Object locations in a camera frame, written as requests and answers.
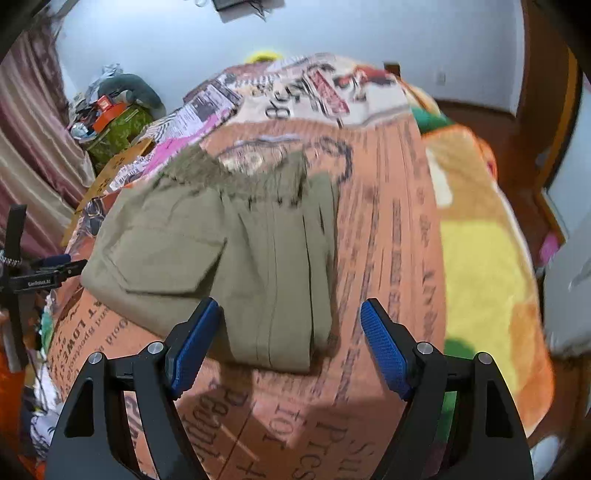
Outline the olive green pants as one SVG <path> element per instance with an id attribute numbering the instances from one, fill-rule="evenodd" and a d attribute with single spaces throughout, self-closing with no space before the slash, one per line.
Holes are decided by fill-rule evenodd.
<path id="1" fill-rule="evenodd" d="M 332 330 L 338 194 L 301 150 L 246 173 L 190 145 L 119 192 L 82 285 L 158 336 L 214 299 L 218 359 L 308 372 Z"/>

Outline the cardboard piece on bed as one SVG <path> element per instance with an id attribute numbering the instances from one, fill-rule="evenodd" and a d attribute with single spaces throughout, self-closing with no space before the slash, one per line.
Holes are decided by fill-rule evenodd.
<path id="1" fill-rule="evenodd" d="M 74 214 L 71 217 L 70 223 L 65 230 L 65 233 L 61 239 L 60 246 L 65 248 L 69 242 L 69 239 L 76 227 L 77 221 L 87 203 L 95 197 L 101 196 L 110 183 L 114 180 L 118 171 L 125 165 L 132 163 L 138 156 L 143 156 L 153 149 L 155 143 L 152 138 L 145 138 L 140 140 L 135 145 L 128 147 L 127 149 L 114 155 L 103 169 L 99 172 L 93 184 L 84 194 L 79 205 L 74 210 Z"/>

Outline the striped pink beige curtain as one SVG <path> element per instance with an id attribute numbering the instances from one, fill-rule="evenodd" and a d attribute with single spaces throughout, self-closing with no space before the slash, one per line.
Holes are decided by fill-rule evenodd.
<path id="1" fill-rule="evenodd" d="M 60 252 L 74 210 L 95 180 L 68 122 L 53 25 L 39 16 L 1 62 L 1 224 L 11 205 L 27 206 L 27 256 Z"/>

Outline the green patterned storage basket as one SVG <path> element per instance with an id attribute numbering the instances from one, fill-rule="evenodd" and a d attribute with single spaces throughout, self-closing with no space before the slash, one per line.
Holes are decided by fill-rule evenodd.
<path id="1" fill-rule="evenodd" d="M 94 140 L 84 146 L 94 173 L 98 174 L 113 156 L 130 147 L 142 129 L 152 121 L 150 113 L 137 105 L 128 106 L 111 120 Z"/>

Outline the yellow orange fleece blanket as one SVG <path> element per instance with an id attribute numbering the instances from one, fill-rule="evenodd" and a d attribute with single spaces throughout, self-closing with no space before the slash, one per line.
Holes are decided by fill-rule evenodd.
<path id="1" fill-rule="evenodd" d="M 408 83 L 402 89 L 421 131 L 440 215 L 445 349 L 490 353 L 532 435 L 551 407 L 554 376 L 531 255 L 498 184 L 494 152 L 424 90 Z"/>

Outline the orange box in basket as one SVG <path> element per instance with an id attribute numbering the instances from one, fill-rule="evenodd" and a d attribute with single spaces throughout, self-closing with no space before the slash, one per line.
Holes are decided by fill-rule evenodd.
<path id="1" fill-rule="evenodd" d="M 96 106 L 98 107 L 98 117 L 93 123 L 96 133 L 101 133 L 112 120 L 119 117 L 128 108 L 125 102 L 114 103 L 106 95 L 98 98 Z"/>

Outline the white plastic storage cabinet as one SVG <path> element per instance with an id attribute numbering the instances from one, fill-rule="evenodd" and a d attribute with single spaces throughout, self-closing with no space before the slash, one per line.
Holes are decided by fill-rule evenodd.
<path id="1" fill-rule="evenodd" d="M 550 352 L 577 357 L 590 352 L 590 214 L 553 256 L 543 283 L 543 330 Z"/>

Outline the grey green stuffed pillow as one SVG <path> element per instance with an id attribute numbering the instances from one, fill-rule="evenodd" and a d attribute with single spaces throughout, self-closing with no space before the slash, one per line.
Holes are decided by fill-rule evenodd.
<path id="1" fill-rule="evenodd" d="M 115 103 L 137 104 L 146 109 L 154 120 L 166 115 L 166 109 L 158 94 L 139 76 L 121 73 L 103 80 L 97 92 Z"/>

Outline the pink slipper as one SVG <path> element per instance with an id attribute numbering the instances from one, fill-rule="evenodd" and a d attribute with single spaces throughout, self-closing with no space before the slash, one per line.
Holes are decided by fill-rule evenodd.
<path id="1" fill-rule="evenodd" d="M 539 260 L 541 265 L 547 265 L 560 249 L 560 241 L 554 232 L 549 232 L 540 247 Z"/>

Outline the yellow hoop behind bed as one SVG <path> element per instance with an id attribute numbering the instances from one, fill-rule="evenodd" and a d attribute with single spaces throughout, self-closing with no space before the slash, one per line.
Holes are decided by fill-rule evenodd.
<path id="1" fill-rule="evenodd" d="M 259 50 L 246 57 L 246 64 L 274 62 L 283 59 L 283 55 L 273 50 Z"/>

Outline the wooden wardrobe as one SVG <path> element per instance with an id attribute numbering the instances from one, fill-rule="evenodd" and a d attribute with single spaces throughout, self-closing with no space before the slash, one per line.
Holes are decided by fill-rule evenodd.
<path id="1" fill-rule="evenodd" d="M 550 1 L 523 1 L 524 73 L 517 118 L 536 165 L 533 197 L 552 231 L 563 243 L 564 221 L 549 190 L 569 146 L 583 88 L 580 62 L 568 43 L 564 23 Z"/>

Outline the newspaper print bed cover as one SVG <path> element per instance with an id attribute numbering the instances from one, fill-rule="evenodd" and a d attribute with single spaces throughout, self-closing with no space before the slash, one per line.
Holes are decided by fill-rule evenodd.
<path id="1" fill-rule="evenodd" d="M 242 64 L 211 77 L 238 95 L 202 148 L 231 170 L 303 151 L 339 188 L 329 349 L 308 374 L 204 360 L 177 402 L 212 479 L 366 479 L 403 411 L 359 321 L 375 297 L 421 340 L 443 341 L 436 195 L 412 108 L 430 98 L 380 67 L 335 54 Z"/>

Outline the small black wall monitor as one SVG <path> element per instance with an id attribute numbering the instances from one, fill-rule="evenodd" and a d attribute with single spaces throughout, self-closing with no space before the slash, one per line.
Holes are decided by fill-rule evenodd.
<path id="1" fill-rule="evenodd" d="M 249 3 L 249 0 L 212 0 L 212 4 L 217 12 L 228 10 L 229 8 Z"/>

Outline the wooden bed post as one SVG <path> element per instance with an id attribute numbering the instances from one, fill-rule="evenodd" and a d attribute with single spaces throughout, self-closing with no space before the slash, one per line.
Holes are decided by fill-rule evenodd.
<path id="1" fill-rule="evenodd" d="M 398 78 L 401 77 L 401 65 L 399 63 L 384 63 L 384 70 L 388 71 L 389 73 L 397 76 Z"/>

